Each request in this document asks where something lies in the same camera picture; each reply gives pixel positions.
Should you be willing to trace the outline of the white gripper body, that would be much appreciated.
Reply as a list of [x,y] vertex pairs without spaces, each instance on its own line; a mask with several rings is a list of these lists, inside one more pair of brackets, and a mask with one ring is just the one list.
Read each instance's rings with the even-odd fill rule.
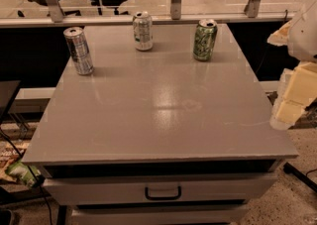
[[293,18],[269,35],[267,42],[287,46],[300,61],[317,61],[317,0],[307,0]]

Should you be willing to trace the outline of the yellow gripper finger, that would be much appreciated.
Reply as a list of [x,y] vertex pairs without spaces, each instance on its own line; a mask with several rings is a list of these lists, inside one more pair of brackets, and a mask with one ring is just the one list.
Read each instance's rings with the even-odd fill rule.
[[317,63],[302,62],[294,69],[283,98],[303,107],[317,98]]
[[269,123],[275,130],[287,130],[295,125],[304,111],[305,107],[301,104],[276,99],[272,107]]

